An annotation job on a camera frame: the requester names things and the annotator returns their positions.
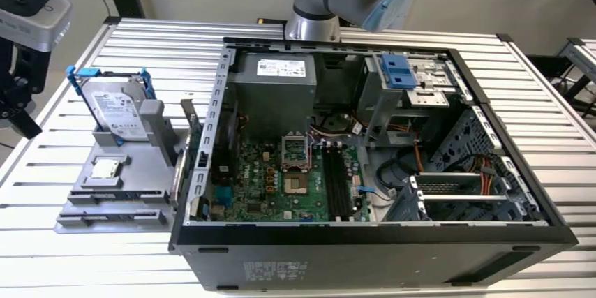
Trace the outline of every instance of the slotted aluminum table surface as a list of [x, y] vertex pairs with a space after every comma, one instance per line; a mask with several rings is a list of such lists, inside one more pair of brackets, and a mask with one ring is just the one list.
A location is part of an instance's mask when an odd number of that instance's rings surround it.
[[[198, 113], [205, 112], [224, 36], [278, 39], [282, 28], [122, 19], [102, 26], [76, 65], [128, 72], [146, 67], [165, 115], [176, 127], [185, 127], [177, 102], [192, 94]], [[341, 40], [460, 51], [580, 245], [488, 288], [242, 295], [596, 297], [594, 134], [514, 44], [494, 35], [373, 35], [358, 29], [344, 29]], [[0, 297], [221, 295], [202, 291], [182, 257], [168, 254], [166, 233], [54, 234], [54, 219], [94, 142], [93, 119], [66, 82], [37, 121], [44, 133], [20, 141], [0, 169]]]

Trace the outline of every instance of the green circuit board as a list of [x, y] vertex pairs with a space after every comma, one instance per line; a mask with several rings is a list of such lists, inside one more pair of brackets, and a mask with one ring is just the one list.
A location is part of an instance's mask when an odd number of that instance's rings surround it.
[[[353, 147], [344, 149], [342, 157], [349, 174], [348, 193], [353, 202], [352, 176], [356, 174], [361, 180]], [[225, 208], [225, 221], [329, 221], [320, 146], [312, 147], [310, 160], [306, 174], [300, 171], [284, 172], [281, 142], [244, 141], [238, 150], [238, 176], [232, 187], [232, 204]], [[300, 188], [294, 187], [298, 181], [292, 178], [297, 175], [304, 178]], [[357, 195], [357, 198], [362, 207], [354, 211], [353, 220], [368, 221], [365, 194]]]

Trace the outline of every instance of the motherboard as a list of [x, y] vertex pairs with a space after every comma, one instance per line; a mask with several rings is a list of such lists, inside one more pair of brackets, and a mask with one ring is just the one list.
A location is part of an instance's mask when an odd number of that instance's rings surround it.
[[233, 185], [214, 190], [214, 220], [369, 220], [356, 148], [308, 142], [240, 141]]

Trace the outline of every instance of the ram slot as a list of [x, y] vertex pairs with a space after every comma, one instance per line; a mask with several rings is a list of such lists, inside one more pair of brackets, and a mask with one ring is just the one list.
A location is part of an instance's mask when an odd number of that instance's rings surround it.
[[346, 220], [350, 216], [350, 201], [341, 148], [322, 148], [322, 169], [329, 220], [336, 220], [337, 217]]

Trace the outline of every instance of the sticker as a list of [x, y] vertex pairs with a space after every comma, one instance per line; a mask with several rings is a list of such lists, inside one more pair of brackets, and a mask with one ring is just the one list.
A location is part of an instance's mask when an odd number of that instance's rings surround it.
[[281, 59], [261, 59], [257, 76], [306, 77], [306, 63]]
[[301, 281], [308, 262], [244, 262], [246, 281]]
[[352, 133], [358, 135], [361, 131], [362, 131], [362, 124], [356, 121], [356, 124], [352, 127]]
[[146, 140], [146, 132], [132, 98], [121, 92], [90, 94], [109, 131], [124, 140]]

